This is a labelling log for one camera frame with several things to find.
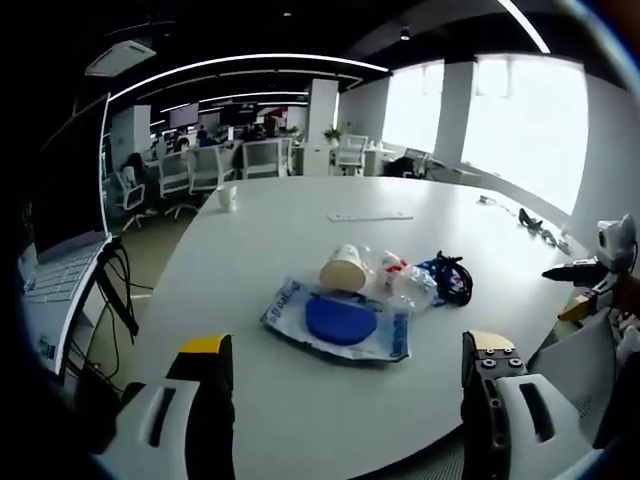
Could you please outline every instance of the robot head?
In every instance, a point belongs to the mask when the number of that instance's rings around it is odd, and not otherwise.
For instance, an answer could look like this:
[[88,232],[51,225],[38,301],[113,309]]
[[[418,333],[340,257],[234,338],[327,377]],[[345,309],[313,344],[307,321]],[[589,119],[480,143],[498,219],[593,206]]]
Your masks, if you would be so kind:
[[635,245],[636,222],[631,215],[598,222],[597,257],[612,272],[629,269]]

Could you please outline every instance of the white table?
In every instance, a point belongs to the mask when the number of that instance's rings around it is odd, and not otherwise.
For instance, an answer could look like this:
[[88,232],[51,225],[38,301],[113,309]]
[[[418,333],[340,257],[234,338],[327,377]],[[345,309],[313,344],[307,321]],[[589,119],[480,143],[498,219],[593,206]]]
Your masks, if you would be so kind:
[[[493,331],[529,359],[571,293],[543,279],[569,261],[476,188],[396,178],[235,182],[238,210],[216,196],[184,234],[141,322],[131,380],[163,376],[181,344],[233,334],[237,478],[346,479],[399,461],[460,424],[462,332]],[[413,220],[331,223],[328,213],[403,211]],[[332,364],[266,331],[259,318],[289,274],[319,270],[341,243],[409,261],[464,256],[471,303],[410,324],[412,356],[386,368]],[[585,255],[574,245],[572,258]]]

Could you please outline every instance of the potted plant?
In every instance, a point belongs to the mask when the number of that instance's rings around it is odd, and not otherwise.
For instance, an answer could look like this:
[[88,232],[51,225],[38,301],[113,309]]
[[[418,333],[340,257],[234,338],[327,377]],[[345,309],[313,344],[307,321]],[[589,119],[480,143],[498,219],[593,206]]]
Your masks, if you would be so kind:
[[342,131],[336,127],[329,127],[324,131],[324,138],[332,148],[337,148],[340,145],[340,137],[342,137]]

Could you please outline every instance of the ceiling light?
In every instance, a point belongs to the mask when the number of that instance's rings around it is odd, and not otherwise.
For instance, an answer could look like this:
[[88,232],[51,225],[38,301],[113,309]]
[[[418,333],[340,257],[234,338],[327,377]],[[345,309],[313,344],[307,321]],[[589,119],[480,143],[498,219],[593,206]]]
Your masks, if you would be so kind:
[[200,110],[198,113],[215,112],[216,110],[222,110],[222,107],[207,108],[206,110]]
[[170,112],[171,110],[175,110],[176,108],[186,107],[187,105],[189,105],[189,104],[188,103],[183,103],[182,105],[177,105],[175,107],[165,108],[164,110],[160,110],[160,113]]
[[379,67],[378,65],[372,65],[370,63],[358,62],[357,60],[349,60],[348,58],[338,58],[338,57],[328,57],[325,55],[310,55],[306,53],[254,53],[251,55],[238,55],[235,57],[223,57],[223,58],[214,58],[212,60],[205,60],[204,62],[192,63],[191,65],[185,65],[183,67],[174,68],[173,70],[169,70],[163,73],[159,73],[158,75],[154,75],[153,77],[149,77],[146,80],[142,80],[141,82],[136,83],[135,85],[131,85],[130,87],[125,88],[121,92],[112,95],[109,98],[109,101],[115,100],[116,98],[124,95],[125,93],[129,93],[132,90],[135,90],[138,87],[146,85],[147,83],[154,82],[160,78],[168,77],[169,75],[173,75],[174,73],[184,72],[185,70],[191,70],[192,68],[204,67],[207,65],[214,65],[216,63],[225,63],[225,62],[233,62],[235,60],[252,60],[252,59],[265,59],[265,58],[299,58],[303,60],[322,60],[326,62],[335,62],[335,63],[344,63],[347,65],[354,65],[356,67],[370,68],[371,70],[377,70],[379,72],[387,73],[389,71],[388,68]]
[[205,98],[200,103],[212,102],[214,100],[225,100],[227,98],[254,97],[257,95],[309,95],[309,92],[253,92],[253,93],[236,93],[235,95],[225,95],[223,97]]
[[258,105],[309,105],[308,102],[260,102]]
[[529,34],[531,40],[538,46],[542,53],[551,53],[547,44],[542,40],[542,37],[538,33],[538,31],[531,25],[531,22],[527,17],[524,16],[518,7],[514,5],[511,0],[498,0],[498,3],[502,5],[507,12],[511,14],[513,18],[520,24],[520,26]]

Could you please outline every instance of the window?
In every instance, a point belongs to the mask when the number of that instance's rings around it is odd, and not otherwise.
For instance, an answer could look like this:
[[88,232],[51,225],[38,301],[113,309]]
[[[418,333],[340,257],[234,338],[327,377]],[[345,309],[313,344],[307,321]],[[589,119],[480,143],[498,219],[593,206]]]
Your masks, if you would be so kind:
[[570,215],[588,121],[582,65],[541,56],[480,56],[462,161]]
[[433,152],[440,121],[444,60],[393,73],[382,140]]

